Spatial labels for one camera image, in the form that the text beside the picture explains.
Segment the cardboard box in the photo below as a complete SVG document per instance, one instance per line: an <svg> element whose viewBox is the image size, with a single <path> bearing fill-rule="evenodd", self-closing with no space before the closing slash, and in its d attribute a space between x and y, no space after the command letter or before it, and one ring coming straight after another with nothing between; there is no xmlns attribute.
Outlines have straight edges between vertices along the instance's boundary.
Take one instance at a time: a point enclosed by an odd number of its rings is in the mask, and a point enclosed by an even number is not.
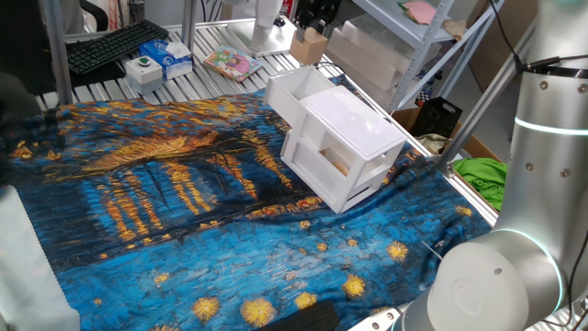
<svg viewBox="0 0 588 331"><path fill-rule="evenodd" d="M392 118L395 119L406 131L409 131L414 123L416 122L416 118L419 115L420 108L412 108L406 110L396 110L392 113ZM461 123L458 123L456 129L453 130L451 133L451 138L455 137L458 133L459 128L461 128ZM472 135L469 139L468 143L463 147L463 149L468 152L471 157L488 157L494 159L498 162L503 162L496 154L494 154L486 145L484 145L476 136Z"/></svg>

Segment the blue patterned cloth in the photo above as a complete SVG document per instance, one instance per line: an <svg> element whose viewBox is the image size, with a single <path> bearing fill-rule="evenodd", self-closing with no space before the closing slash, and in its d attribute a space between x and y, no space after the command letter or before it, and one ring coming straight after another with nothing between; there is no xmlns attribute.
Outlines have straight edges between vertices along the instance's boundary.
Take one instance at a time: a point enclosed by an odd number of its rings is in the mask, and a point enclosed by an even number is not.
<svg viewBox="0 0 588 331"><path fill-rule="evenodd" d="M344 78L334 80L351 88ZM96 102L0 127L19 194L83 330L252 330L322 300L340 330L413 300L489 225L406 145L334 214L279 159L264 91Z"/></svg>

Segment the table surface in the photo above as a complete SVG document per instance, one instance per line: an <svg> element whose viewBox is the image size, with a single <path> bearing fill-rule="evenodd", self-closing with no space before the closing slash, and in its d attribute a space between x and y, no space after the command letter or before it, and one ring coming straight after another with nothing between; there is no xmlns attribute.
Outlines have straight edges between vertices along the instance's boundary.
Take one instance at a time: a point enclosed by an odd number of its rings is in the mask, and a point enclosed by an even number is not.
<svg viewBox="0 0 588 331"><path fill-rule="evenodd" d="M110 80L89 86L78 86L73 90L73 100L74 102L92 102L141 97L154 105L158 105L170 101L183 102L188 100L200 100L219 97L227 94L251 93L265 88L267 80L270 76L273 76L281 71L293 70L300 67L298 61L296 61L289 53L257 57L256 60L260 61L264 66L258 72L253 74L249 79L246 79L241 83L237 83L221 74L205 69L202 67L200 62L216 48L223 45L230 45L236 49L241 49L240 43L227 29L228 24L230 24L230 22L226 21L197 24L192 50L197 61L195 61L192 73L164 81L164 86L155 92L146 95L140 95L130 88L125 78ZM181 26L172 26L166 28L170 31L168 38L170 41L181 41ZM66 37L66 41L75 42L79 40L91 40L104 34L105 33L71 35ZM139 56L138 53L133 53L129 57L119 60L119 65L124 67L122 62L136 58L137 56ZM325 62L330 62L326 56L324 56L322 60ZM330 65L321 66L319 71L326 77L334 77L343 73L337 67ZM360 93L362 93L362 95L377 112L382 114L382 116L388 116L388 114L386 114L385 111L369 96L361 91L357 85L355 85L353 82L352 84L360 91ZM41 109L47 110L57 106L58 98L56 93L48 93L42 96L37 96L37 101L39 102ZM414 148L424 155L431 155L404 128L396 123L396 121L393 120L392 123L407 135L408 142ZM448 178L447 181L466 199L468 199L468 201L480 212L480 214L490 225L495 224L498 217L496 211L492 209L479 195L477 195L476 192L472 191L465 182L463 182L458 177ZM387 312L369 317L364 322L354 326L351 330L374 330L374 324L378 324L377 327L379 329L385 330L395 319L400 316L400 313L406 308L406 306L407 305L393 308ZM553 320L554 322L558 321L561 323L561 321L566 320L567 314L568 310L562 309L558 313L551 316L549 319ZM547 331L563 329L550 327L545 324L537 324L529 330Z"/></svg>

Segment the black chair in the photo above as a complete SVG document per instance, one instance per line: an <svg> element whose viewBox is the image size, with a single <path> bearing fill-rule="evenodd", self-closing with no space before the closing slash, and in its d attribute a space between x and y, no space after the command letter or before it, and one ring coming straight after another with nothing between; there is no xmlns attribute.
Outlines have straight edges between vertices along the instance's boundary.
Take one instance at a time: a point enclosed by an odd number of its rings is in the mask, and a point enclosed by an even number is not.
<svg viewBox="0 0 588 331"><path fill-rule="evenodd" d="M80 6L96 18L98 31L107 30L104 10L85 0ZM39 0L0 0L0 120L39 112L33 95L55 91L49 48Z"/></svg>
<svg viewBox="0 0 588 331"><path fill-rule="evenodd" d="M108 29L108 15L102 8L86 0L80 0L80 6L96 19L96 31L106 31Z"/></svg>

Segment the metal shelf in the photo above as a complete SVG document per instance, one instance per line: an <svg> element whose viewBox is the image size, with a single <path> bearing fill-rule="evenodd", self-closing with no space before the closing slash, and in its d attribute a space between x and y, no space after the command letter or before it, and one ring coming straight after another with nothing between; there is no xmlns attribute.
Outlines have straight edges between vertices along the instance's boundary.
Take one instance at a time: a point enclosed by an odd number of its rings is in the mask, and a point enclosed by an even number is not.
<svg viewBox="0 0 588 331"><path fill-rule="evenodd" d="M424 35L429 26L419 25L408 18L402 8L398 6L398 1L354 0L354 2L415 49L423 45ZM433 38L433 42L447 40L453 40L453 37L444 29L439 29Z"/></svg>

